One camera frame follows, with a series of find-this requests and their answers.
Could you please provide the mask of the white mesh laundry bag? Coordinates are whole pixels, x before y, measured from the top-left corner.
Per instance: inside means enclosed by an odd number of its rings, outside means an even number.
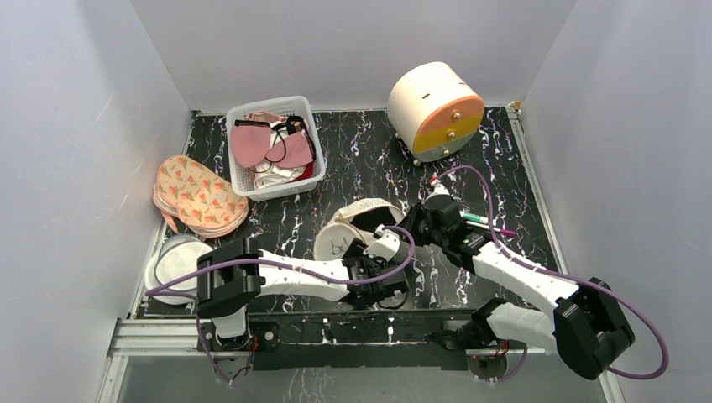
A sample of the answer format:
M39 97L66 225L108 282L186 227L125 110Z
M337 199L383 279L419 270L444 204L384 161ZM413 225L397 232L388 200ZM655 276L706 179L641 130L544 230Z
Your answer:
M338 209L332 219L318 232L313 245L314 260L341 259L354 239L366 245L373 243L375 231L373 233L360 231L351 224L351 220L361 212L382 206L390 208L392 214L398 219L398 223L405 218L404 212L399 207L384 199L364 198L354 201Z

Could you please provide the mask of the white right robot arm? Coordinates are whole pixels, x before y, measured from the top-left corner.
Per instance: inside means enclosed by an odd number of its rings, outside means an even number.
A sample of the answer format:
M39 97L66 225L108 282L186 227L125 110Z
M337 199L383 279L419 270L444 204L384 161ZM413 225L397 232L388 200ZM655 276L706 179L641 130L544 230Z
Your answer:
M456 330L485 348L502 340L555 353L575 374L594 380L635 341L636 336L609 286L559 278L535 268L496 243L487 230L469 226L448 196L411 206L399 227L418 246L438 246L451 264L495 282L529 303L520 307L493 298Z

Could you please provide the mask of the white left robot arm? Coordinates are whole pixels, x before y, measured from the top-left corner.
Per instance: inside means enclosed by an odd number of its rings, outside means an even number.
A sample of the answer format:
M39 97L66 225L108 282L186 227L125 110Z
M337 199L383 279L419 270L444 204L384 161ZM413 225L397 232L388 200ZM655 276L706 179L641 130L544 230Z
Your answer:
M412 243L393 233L371 245L355 239L342 258L324 261L278 256L241 239L198 258L196 314L212 320L228 348L241 349L251 336L252 300L310 296L363 310L408 291L405 269L414 254Z

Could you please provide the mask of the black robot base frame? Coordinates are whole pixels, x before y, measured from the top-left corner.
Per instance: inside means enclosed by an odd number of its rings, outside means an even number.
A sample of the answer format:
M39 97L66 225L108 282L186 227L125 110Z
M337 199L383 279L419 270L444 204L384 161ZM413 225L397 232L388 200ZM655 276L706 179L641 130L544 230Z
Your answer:
M332 367L434 367L480 379L502 378L517 366L521 343L490 341L467 310L253 313L243 336L222 338L208 320L197 347L217 359L245 358L225 370Z

